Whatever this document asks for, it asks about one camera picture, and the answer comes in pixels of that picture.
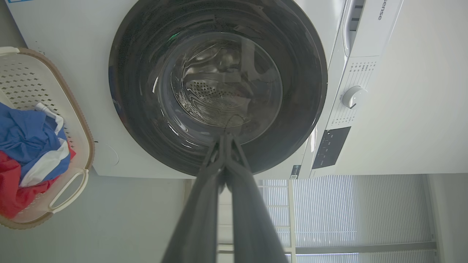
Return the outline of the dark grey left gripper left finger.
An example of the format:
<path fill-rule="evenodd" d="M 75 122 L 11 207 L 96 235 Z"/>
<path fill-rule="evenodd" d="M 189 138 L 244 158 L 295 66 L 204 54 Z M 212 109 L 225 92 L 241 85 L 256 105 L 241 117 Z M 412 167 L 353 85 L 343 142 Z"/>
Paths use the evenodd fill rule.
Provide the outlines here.
<path fill-rule="evenodd" d="M 210 146 L 189 193 L 163 263 L 214 263 L 217 258 L 218 197 L 223 187 L 225 136 Z"/>

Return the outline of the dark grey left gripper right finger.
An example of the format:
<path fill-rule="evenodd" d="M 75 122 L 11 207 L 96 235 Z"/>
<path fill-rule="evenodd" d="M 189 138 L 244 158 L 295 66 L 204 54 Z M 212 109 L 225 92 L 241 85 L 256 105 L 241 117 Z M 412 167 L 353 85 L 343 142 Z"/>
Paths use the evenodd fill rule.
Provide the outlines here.
<path fill-rule="evenodd" d="M 236 263 L 286 263 L 247 158 L 232 134 L 224 137 L 225 178 L 232 193 L 233 245 Z"/>

